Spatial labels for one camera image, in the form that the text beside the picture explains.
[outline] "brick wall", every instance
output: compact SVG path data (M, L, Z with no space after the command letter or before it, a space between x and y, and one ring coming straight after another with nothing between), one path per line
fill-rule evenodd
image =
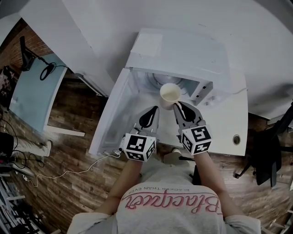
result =
M0 69L9 65L11 68L17 70L22 66L22 55L19 44L19 38L21 36L25 36L26 47L38 56L53 53L30 26L21 19L0 47Z

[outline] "round hole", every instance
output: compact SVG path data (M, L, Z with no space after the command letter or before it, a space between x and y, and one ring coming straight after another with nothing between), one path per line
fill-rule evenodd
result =
M233 143L235 145L238 145L240 143L240 136L239 135L233 136Z

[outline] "white cup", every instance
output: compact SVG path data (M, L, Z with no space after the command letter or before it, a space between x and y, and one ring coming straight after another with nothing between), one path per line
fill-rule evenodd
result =
M165 110L172 110L173 104L178 102L181 96L181 89L173 83L166 83L160 89L160 105Z

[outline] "light blue panel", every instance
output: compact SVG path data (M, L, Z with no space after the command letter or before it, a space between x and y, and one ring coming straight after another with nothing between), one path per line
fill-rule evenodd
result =
M47 63L55 62L65 65L55 54L43 56ZM24 122L36 129L43 131L46 115L50 107L54 91L65 73L65 67L57 67L45 80L40 80L40 75L47 65L35 59L29 71L22 72L13 93L10 109Z

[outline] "gray t-shirt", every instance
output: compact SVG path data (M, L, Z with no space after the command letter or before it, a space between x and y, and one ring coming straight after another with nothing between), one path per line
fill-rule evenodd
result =
M223 219L218 196L194 186L187 174L165 168L128 190L117 213L76 215L68 234L260 234L260 221L233 215Z

